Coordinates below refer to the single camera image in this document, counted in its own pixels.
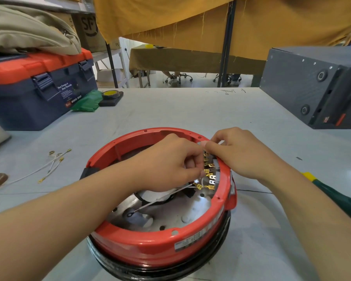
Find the person's right forearm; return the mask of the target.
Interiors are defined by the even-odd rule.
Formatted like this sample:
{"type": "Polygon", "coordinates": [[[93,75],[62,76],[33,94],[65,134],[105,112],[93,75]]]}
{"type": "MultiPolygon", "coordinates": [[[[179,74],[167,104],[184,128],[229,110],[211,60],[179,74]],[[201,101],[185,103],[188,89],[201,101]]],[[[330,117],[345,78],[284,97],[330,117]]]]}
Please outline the person's right forearm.
{"type": "Polygon", "coordinates": [[[351,281],[351,218],[282,160],[262,163],[258,180],[281,203],[321,281],[351,281]]]}

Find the table with olive cloth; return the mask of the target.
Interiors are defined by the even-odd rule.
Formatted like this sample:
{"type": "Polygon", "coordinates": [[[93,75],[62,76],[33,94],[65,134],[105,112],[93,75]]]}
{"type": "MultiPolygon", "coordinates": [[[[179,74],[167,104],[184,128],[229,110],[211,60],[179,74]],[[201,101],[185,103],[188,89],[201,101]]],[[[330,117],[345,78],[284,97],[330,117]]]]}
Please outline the table with olive cloth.
{"type": "MultiPolygon", "coordinates": [[[[262,73],[267,61],[254,60],[230,55],[226,58],[226,73],[253,75],[249,87],[259,87],[262,73]]],[[[129,70],[180,71],[191,73],[218,74],[222,67],[221,53],[192,51],[176,48],[147,48],[144,44],[131,49],[129,70]]]]}

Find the green screwdriver with yellow collar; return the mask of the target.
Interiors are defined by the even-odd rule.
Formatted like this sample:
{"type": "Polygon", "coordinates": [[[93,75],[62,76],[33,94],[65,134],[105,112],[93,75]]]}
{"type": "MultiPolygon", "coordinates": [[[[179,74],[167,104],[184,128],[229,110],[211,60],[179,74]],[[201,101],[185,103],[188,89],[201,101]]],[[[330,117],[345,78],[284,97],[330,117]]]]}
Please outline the green screwdriver with yellow collar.
{"type": "Polygon", "coordinates": [[[318,180],[310,172],[302,173],[308,180],[326,194],[335,204],[337,204],[351,218],[351,197],[348,197],[332,187],[318,180]]]}

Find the brown cardboard box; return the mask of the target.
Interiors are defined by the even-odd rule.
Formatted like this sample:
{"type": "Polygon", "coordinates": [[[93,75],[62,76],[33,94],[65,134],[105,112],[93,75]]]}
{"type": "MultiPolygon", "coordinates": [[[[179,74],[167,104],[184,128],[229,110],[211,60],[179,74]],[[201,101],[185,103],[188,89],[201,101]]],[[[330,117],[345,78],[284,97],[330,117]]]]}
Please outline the brown cardboard box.
{"type": "Polygon", "coordinates": [[[71,17],[82,48],[92,53],[106,51],[106,41],[98,29],[95,14],[74,13],[71,17]]]}

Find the green plastic bag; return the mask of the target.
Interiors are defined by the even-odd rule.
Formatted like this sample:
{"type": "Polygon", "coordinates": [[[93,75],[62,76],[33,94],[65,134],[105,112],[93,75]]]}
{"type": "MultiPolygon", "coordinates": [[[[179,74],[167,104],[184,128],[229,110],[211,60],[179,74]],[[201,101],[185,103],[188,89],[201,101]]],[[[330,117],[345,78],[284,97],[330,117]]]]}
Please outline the green plastic bag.
{"type": "Polygon", "coordinates": [[[92,90],[84,97],[79,99],[71,108],[72,112],[95,112],[99,108],[100,102],[103,100],[101,91],[92,90]]]}

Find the beige folded cloth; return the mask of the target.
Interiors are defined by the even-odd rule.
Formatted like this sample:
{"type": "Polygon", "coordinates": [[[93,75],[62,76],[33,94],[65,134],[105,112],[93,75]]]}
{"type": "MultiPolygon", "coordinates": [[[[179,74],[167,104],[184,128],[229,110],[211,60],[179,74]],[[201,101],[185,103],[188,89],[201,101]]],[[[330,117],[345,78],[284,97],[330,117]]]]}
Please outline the beige folded cloth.
{"type": "Polygon", "coordinates": [[[69,22],[55,13],[18,5],[0,5],[0,53],[45,51],[78,55],[82,46],[69,22]]]}

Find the mustard yellow hanging cloth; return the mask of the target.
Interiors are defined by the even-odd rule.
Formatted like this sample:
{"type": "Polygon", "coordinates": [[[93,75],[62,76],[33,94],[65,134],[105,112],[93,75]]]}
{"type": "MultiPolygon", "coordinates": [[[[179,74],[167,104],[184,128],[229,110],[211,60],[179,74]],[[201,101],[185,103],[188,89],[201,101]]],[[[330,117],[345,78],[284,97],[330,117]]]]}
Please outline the mustard yellow hanging cloth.
{"type": "MultiPolygon", "coordinates": [[[[233,0],[93,0],[106,40],[125,37],[220,53],[233,0]]],[[[230,54],[265,60],[273,47],[351,41],[351,0],[236,0],[230,54]]]]}

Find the person's left forearm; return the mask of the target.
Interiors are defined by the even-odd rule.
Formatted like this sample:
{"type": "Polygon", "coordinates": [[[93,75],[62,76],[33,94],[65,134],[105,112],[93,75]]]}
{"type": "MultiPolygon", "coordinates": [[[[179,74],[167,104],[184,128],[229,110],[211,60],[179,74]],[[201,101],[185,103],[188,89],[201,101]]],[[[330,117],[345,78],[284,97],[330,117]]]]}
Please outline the person's left forearm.
{"type": "Polygon", "coordinates": [[[149,174],[113,165],[0,212],[0,281],[43,279],[119,203],[153,184],[149,174]]]}

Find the dark grey machine housing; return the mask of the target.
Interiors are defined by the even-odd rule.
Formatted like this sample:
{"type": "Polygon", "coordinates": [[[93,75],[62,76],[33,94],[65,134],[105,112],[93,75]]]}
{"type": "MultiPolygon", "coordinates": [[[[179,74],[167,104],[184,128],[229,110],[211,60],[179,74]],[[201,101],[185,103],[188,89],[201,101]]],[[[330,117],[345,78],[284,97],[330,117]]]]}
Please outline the dark grey machine housing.
{"type": "Polygon", "coordinates": [[[260,89],[312,129],[351,129],[351,46],[272,48],[260,89]]]}

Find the red rice cooker base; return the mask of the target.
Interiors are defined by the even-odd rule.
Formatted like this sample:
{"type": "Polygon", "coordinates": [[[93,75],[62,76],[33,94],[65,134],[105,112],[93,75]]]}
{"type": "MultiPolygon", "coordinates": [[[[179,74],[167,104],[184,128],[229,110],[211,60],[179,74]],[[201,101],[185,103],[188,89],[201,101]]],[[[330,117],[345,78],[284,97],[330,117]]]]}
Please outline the red rice cooker base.
{"type": "Polygon", "coordinates": [[[177,281],[216,254],[237,204],[231,169],[219,158],[217,190],[189,182],[126,198],[86,239],[98,263],[122,281],[177,281]]]}

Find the brass terminal block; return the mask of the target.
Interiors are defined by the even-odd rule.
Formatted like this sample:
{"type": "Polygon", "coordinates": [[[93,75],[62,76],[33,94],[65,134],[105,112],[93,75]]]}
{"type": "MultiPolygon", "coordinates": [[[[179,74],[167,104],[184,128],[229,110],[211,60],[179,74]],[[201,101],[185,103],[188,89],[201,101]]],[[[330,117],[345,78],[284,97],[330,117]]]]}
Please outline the brass terminal block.
{"type": "Polygon", "coordinates": [[[217,190],[220,182],[220,165],[216,156],[204,152],[205,176],[194,180],[193,186],[198,189],[217,190]]]}

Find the person's left hand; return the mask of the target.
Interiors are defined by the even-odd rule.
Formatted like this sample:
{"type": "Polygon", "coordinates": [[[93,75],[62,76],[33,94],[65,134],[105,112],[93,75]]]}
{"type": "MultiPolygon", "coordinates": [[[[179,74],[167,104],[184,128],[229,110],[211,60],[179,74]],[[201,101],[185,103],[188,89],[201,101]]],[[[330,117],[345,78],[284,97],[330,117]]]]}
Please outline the person's left hand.
{"type": "Polygon", "coordinates": [[[182,139],[185,138],[169,134],[127,161],[135,190],[164,192],[184,185],[182,139]]]}

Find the black metal pole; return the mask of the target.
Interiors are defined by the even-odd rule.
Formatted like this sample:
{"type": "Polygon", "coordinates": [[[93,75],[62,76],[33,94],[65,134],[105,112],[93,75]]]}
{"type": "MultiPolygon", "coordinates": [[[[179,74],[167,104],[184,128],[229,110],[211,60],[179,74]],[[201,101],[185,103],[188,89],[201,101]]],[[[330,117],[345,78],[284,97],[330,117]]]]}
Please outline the black metal pole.
{"type": "Polygon", "coordinates": [[[223,49],[222,49],[221,61],[220,61],[219,77],[217,82],[218,88],[223,88],[223,87],[226,87],[227,85],[230,44],[232,39],[233,27],[234,27],[236,5],[237,5],[237,0],[233,0],[229,2],[228,14],[226,17],[225,36],[224,36],[223,49]]]}

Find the person's right hand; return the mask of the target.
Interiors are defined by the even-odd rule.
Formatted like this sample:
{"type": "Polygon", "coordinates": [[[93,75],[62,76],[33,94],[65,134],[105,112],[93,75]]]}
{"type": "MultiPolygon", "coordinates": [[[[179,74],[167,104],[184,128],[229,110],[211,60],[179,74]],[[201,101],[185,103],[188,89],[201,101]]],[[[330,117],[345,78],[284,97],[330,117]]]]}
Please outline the person's right hand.
{"type": "Polygon", "coordinates": [[[224,163],[235,173],[250,179],[268,180],[274,174],[276,167],[281,165],[281,159],[253,133],[239,127],[226,128],[217,131],[211,140],[202,141],[224,142],[224,163]]]}

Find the blue toolbox with orange lid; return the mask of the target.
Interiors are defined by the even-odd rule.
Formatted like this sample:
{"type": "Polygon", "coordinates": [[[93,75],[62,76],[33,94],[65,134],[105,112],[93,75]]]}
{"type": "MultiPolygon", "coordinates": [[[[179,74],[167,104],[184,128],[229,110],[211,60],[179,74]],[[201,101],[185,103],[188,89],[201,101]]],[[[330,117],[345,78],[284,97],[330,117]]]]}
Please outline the blue toolbox with orange lid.
{"type": "Polygon", "coordinates": [[[97,90],[90,51],[0,55],[0,126],[40,131],[97,90]]]}

